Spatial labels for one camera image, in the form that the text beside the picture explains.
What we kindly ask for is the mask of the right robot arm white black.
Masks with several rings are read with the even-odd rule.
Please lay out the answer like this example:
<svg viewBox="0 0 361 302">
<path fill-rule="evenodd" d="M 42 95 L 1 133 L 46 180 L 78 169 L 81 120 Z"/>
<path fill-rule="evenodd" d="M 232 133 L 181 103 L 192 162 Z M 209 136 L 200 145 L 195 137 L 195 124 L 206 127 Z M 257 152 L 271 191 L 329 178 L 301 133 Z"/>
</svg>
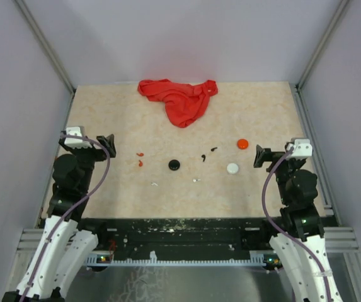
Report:
<svg viewBox="0 0 361 302">
<path fill-rule="evenodd" d="M 260 242 L 280 259 L 295 301 L 341 301 L 326 252 L 324 226 L 314 205 L 318 177 L 303 168 L 311 156 L 312 145 L 303 138 L 287 142 L 283 152 L 256 147 L 253 166 L 270 164 L 261 192 L 265 220 Z M 283 204 L 278 218 L 271 218 L 266 207 L 267 187 L 273 177 Z"/>
</svg>

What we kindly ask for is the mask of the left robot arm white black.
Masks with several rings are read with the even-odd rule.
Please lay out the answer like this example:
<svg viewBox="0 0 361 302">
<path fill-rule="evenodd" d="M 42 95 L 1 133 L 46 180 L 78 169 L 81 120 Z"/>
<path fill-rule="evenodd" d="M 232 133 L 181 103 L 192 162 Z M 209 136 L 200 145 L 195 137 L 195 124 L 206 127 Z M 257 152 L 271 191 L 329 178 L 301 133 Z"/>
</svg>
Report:
<svg viewBox="0 0 361 302">
<path fill-rule="evenodd" d="M 101 186 L 90 183 L 97 162 L 116 157 L 114 135 L 88 138 L 66 129 L 59 145 L 66 151 L 53 165 L 52 197 L 35 254 L 25 275 L 3 301 L 64 301 L 87 256 L 110 241 L 104 223 L 84 224 L 81 218 L 89 198 Z"/>
</svg>

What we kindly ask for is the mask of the black earbud charging case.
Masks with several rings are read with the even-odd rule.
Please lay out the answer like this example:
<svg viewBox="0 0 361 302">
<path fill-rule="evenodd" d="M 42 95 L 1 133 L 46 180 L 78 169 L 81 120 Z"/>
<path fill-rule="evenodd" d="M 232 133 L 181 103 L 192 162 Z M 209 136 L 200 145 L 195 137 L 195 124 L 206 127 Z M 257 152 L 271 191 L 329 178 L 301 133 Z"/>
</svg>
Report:
<svg viewBox="0 0 361 302">
<path fill-rule="evenodd" d="M 168 163 L 168 167 L 171 171 L 177 171 L 181 166 L 181 163 L 179 160 L 173 159 L 170 160 Z"/>
</svg>

